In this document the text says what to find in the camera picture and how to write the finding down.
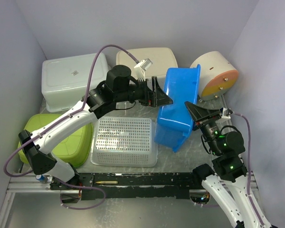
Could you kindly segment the blue plastic tub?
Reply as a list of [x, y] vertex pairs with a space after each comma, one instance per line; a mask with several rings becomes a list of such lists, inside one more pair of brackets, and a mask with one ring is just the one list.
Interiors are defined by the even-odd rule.
[[200, 82], [200, 65], [194, 68], [169, 68], [164, 92], [173, 104], [161, 106], [157, 115], [154, 141], [177, 152], [189, 138], [194, 121], [185, 102], [196, 104]]

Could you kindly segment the cream perforated basket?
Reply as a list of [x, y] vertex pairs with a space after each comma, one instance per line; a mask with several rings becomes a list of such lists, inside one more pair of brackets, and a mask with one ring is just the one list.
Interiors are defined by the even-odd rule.
[[[152, 77], [157, 77], [157, 81], [161, 89], [164, 88], [166, 73], [169, 68], [177, 68], [178, 64], [176, 58], [171, 49], [167, 47], [148, 47], [148, 48], [137, 48], [129, 49], [134, 57], [139, 61], [144, 59], [150, 59], [152, 65], [146, 70], [145, 78], [149, 88], [152, 88]], [[134, 66], [136, 63], [123, 51], [119, 51], [116, 54], [116, 65], [125, 65], [130, 68], [131, 75], [137, 79], [136, 71]]]

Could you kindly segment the white translucent plastic bin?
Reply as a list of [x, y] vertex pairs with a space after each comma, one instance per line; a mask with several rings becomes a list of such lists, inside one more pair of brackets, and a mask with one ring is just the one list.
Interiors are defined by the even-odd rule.
[[49, 112], [69, 110], [81, 100], [95, 56], [93, 53], [43, 62], [41, 92]]

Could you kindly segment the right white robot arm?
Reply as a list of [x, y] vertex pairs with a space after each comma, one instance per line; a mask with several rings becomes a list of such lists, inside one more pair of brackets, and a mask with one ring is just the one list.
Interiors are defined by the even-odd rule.
[[217, 121], [234, 114], [227, 108], [205, 109], [189, 101], [185, 106], [194, 121], [194, 129], [202, 132], [202, 142], [207, 143], [208, 153], [216, 156], [212, 166], [200, 165], [193, 169], [192, 183], [197, 189], [204, 188], [224, 211], [234, 228], [272, 228], [265, 217], [252, 189], [251, 168], [240, 158], [244, 147], [242, 133], [230, 125], [230, 132], [223, 133]]

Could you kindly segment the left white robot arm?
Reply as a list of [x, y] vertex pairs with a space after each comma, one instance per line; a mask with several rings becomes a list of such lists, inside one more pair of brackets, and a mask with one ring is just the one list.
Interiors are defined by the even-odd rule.
[[171, 105], [173, 100], [160, 88], [157, 77], [152, 87], [145, 80], [136, 80], [129, 67], [116, 65], [109, 70], [106, 80], [88, 92], [69, 111], [48, 125], [29, 132], [19, 133], [22, 150], [36, 175], [49, 174], [62, 181], [69, 190], [79, 184], [75, 168], [57, 158], [52, 150], [79, 128], [94, 124], [105, 114], [115, 111], [119, 102], [139, 102], [143, 106]]

